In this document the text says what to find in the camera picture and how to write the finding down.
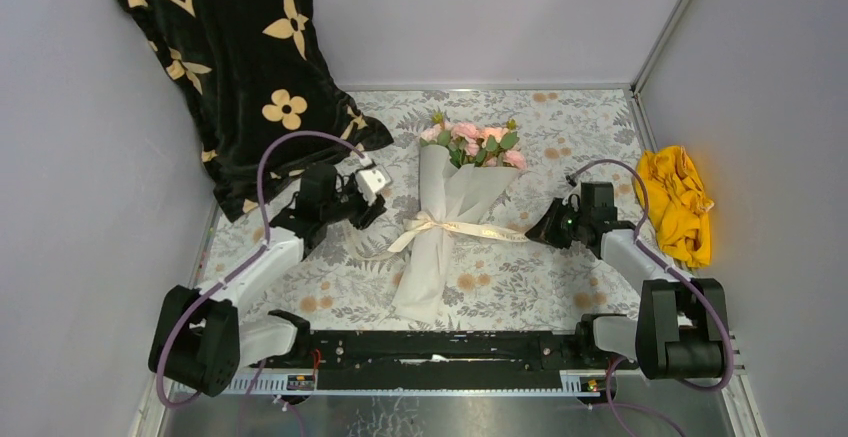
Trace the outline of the cream printed ribbon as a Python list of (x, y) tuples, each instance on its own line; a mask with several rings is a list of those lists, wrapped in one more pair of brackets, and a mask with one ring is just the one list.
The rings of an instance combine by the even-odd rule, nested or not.
[(352, 224), (343, 226), (345, 238), (345, 249), (359, 261), (376, 262), (393, 259), (396, 254), (405, 250), (414, 239), (421, 233), (440, 229), (448, 233), (460, 234), (468, 237), (489, 239), (503, 242), (524, 243), (530, 239), (522, 232), (514, 229), (499, 227), (491, 224), (473, 224), (456, 221), (437, 221), (426, 212), (419, 212), (413, 219), (405, 221), (404, 232), (397, 237), (388, 247), (376, 254), (364, 254), (360, 245), (359, 231)]

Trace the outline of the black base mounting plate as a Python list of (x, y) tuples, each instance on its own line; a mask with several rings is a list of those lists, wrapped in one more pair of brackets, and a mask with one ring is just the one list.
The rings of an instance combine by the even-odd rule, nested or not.
[(296, 390), (563, 392), (569, 377), (602, 377), (615, 354), (583, 331), (310, 331), (267, 359), (298, 371)]

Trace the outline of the black blanket with cream flowers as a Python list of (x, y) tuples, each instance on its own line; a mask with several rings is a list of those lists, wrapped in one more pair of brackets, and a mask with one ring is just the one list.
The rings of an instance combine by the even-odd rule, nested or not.
[(393, 139), (339, 88), (314, 0), (117, 0), (182, 92), (214, 197), (230, 221), (317, 162)]

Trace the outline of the floral patterned table mat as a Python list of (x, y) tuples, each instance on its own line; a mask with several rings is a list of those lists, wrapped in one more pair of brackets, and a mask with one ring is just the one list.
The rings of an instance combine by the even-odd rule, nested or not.
[[(514, 120), (528, 168), (494, 202), (483, 221), (525, 231), (551, 201), (571, 192), (566, 176), (609, 181), (621, 217), (638, 221), (630, 168), (643, 148), (624, 91), (482, 90), (357, 92), (359, 108), (381, 120), (391, 146), (374, 153), (392, 183), (387, 210), (368, 229), (347, 235), (334, 225), (301, 264), (279, 277), (244, 313), (251, 322), (288, 311), (315, 329), (417, 330), (392, 300), (405, 256), (377, 254), (419, 210), (419, 136), (434, 113), (452, 122), (493, 126)], [(639, 290), (581, 245), (557, 250), (460, 237), (434, 322), (437, 330), (570, 330), (589, 313), (636, 317)]]

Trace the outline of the white translucent wrapping paper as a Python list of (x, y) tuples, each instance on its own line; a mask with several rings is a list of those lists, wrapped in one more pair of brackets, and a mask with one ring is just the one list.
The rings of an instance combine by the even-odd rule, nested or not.
[[(419, 212), (442, 222), (483, 224), (484, 214), (518, 175), (509, 167), (457, 168), (444, 147), (425, 146), (419, 160)], [(396, 315), (435, 322), (457, 237), (468, 236), (432, 229), (406, 248), (410, 256), (392, 301)]]

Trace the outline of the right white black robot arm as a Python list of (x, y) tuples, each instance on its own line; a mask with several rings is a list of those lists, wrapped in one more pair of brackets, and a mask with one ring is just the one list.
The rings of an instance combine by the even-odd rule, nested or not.
[(611, 357), (635, 362), (650, 380), (700, 388), (725, 386), (733, 374), (722, 285), (675, 268), (647, 247), (637, 227), (618, 217), (613, 187), (587, 182), (555, 199), (526, 232), (536, 243), (568, 249), (579, 243), (639, 290), (638, 315), (585, 314), (575, 328), (575, 359), (597, 369)]

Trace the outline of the yellow cloth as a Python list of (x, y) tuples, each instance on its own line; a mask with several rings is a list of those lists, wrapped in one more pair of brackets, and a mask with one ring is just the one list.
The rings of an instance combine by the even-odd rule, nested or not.
[(660, 250), (689, 268), (709, 266), (713, 257), (709, 212), (714, 201), (685, 148), (646, 151), (636, 171), (645, 186), (635, 182), (634, 191)]

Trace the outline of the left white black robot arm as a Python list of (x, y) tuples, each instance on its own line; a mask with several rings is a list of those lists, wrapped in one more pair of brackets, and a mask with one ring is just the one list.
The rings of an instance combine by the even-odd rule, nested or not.
[(389, 174), (374, 163), (347, 177), (330, 164), (308, 168), (251, 257), (217, 281), (175, 286), (166, 294), (148, 357), (157, 383), (171, 380), (214, 397), (244, 367), (274, 357), (288, 368), (304, 364), (311, 345), (307, 320), (282, 310), (251, 321), (246, 314), (320, 245), (329, 226), (370, 226), (385, 211), (382, 192), (390, 183)]

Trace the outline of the pink fake flower bouquet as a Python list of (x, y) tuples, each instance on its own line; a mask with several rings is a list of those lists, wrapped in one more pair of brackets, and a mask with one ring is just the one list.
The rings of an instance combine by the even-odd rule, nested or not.
[(449, 161), (457, 168), (475, 167), (527, 168), (519, 149), (518, 124), (509, 119), (502, 126), (480, 126), (473, 122), (451, 123), (441, 111), (431, 116), (432, 125), (419, 134), (422, 147), (444, 147)]

